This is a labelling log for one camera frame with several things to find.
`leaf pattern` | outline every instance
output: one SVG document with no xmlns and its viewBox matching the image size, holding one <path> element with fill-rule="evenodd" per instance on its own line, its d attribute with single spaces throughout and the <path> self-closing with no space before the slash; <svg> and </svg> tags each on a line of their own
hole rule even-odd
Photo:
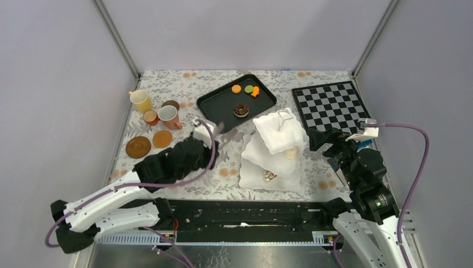
<svg viewBox="0 0 473 268">
<path fill-rule="evenodd" d="M 173 141 L 170 146 L 185 139 L 192 131 L 191 121 L 195 117 L 203 117 L 197 108 L 197 99 L 218 87 L 235 80 L 245 74 L 255 74 L 276 96 L 278 103 L 266 113 L 275 112 L 286 107 L 296 111 L 291 89 L 308 85 L 336 83 L 349 80 L 346 71 L 222 71 L 222 70 L 189 70 L 145 71 L 140 81 L 140 89 L 146 90 L 157 111 L 165 101 L 175 100 L 181 104 L 179 117 L 183 125 L 182 130 L 171 131 Z M 120 152 L 115 163 L 115 170 L 110 175 L 115 181 L 126 171 L 143 159 L 131 159 L 125 152 L 127 142 L 136 136 L 145 136 L 150 141 L 153 135 L 165 130 L 162 122 L 150 127 L 142 120 L 142 115 L 132 109 L 127 124 Z M 302 179 L 301 190 L 294 192 L 276 192 L 267 190 L 242 189 L 238 186 L 240 179 L 240 160 L 242 153 L 243 135 L 255 132 L 251 120 L 218 137 L 220 156 L 216 161 L 215 169 L 208 172 L 202 179 L 177 188 L 164 188 L 156 191 L 150 198 L 164 197 L 173 199 L 220 199 L 220 200 L 305 200 L 326 201 L 342 197 L 349 201 L 349 190 L 337 178 L 335 172 L 322 156 L 321 148 L 317 152 L 306 149 L 301 160 Z M 151 147 L 149 154 L 156 154 L 162 149 Z"/>
</svg>

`checkerboard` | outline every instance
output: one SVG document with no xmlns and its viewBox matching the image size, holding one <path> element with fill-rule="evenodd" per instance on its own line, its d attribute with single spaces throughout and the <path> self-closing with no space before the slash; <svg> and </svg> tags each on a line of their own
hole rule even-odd
<svg viewBox="0 0 473 268">
<path fill-rule="evenodd" d="M 359 118 L 369 118 L 351 81 L 292 90 L 304 128 L 326 131 L 338 128 L 356 133 Z"/>
</svg>

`yellow mug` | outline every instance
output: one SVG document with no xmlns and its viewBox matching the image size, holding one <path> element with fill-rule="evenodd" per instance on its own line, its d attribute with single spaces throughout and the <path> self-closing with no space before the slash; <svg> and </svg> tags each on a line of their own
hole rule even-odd
<svg viewBox="0 0 473 268">
<path fill-rule="evenodd" d="M 148 92 L 145 90 L 135 90 L 133 92 L 128 92 L 130 95 L 130 101 L 133 103 L 136 110 L 141 113 L 146 113 L 153 110 L 153 105 L 151 104 L 151 98 L 149 97 Z"/>
</svg>

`white wall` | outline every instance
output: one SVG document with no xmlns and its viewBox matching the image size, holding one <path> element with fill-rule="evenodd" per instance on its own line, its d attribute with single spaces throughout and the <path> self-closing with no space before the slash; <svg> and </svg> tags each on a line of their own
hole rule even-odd
<svg viewBox="0 0 473 268">
<path fill-rule="evenodd" d="M 0 25 L 0 266 L 64 268 L 49 205 L 103 186 L 134 79 L 92 1 L 0 1 Z"/>
<path fill-rule="evenodd" d="M 423 127 L 431 150 L 412 218 L 428 267 L 471 267 L 473 2 L 401 1 L 360 75 L 371 115 Z M 423 138 L 380 132 L 398 198 L 416 175 Z"/>
<path fill-rule="evenodd" d="M 147 69 L 352 70 L 389 0 L 105 0 Z"/>
</svg>

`gray floor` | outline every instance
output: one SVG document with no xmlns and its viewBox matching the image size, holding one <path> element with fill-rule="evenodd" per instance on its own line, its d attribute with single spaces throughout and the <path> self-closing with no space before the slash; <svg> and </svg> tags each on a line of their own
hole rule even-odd
<svg viewBox="0 0 473 268">
<path fill-rule="evenodd" d="M 303 246 L 180 246 L 197 268 L 207 267 L 338 267 L 321 247 Z M 169 253 L 179 256 L 175 249 Z M 363 267 L 354 254 L 341 253 L 345 267 Z M 89 268 L 183 267 L 149 246 L 96 245 Z"/>
</svg>

